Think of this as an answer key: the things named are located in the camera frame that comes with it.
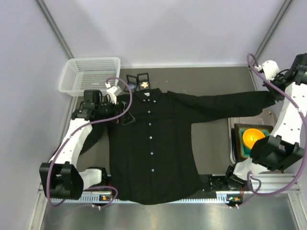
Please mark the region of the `black button shirt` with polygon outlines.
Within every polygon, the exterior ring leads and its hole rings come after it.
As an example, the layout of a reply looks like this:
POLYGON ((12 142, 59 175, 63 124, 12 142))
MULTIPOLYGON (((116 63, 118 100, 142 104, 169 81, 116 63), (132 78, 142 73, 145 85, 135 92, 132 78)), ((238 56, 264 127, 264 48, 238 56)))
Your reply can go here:
POLYGON ((195 96, 151 89, 118 97, 135 121, 93 125, 82 152, 108 132, 112 185, 121 200, 144 205, 186 198, 202 189, 191 126, 229 117, 259 115, 275 103, 268 91, 195 96))

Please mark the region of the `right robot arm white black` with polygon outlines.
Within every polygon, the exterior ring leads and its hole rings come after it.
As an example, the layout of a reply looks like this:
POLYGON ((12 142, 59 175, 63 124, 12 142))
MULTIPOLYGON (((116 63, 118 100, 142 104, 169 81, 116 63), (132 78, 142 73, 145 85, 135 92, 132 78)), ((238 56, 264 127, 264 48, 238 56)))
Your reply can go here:
POLYGON ((253 54, 247 55, 251 71, 257 74, 276 101, 283 106, 272 132, 256 141, 250 156, 229 166, 225 182, 228 186, 242 188, 250 184, 251 175, 269 171, 283 171, 302 160, 298 173, 285 188, 289 189, 300 177, 306 161, 307 149, 300 147, 300 134, 307 127, 307 55, 295 57, 291 67, 283 72, 275 61, 259 64, 253 54))

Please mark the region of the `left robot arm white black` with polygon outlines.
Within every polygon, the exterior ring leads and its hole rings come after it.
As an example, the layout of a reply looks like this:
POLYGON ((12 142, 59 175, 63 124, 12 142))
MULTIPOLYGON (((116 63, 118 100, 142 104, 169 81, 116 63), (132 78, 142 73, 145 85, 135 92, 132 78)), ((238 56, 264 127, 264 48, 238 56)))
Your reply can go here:
POLYGON ((128 112, 131 102, 120 102, 117 98, 120 93, 119 86, 108 88, 106 95, 102 95, 99 90, 83 92, 83 101, 72 113, 69 129, 57 152, 39 168, 47 198, 77 200, 83 191, 106 180, 104 168, 92 167, 78 172, 76 164, 88 136, 97 125, 105 122, 121 125, 134 122, 134 117, 128 112))

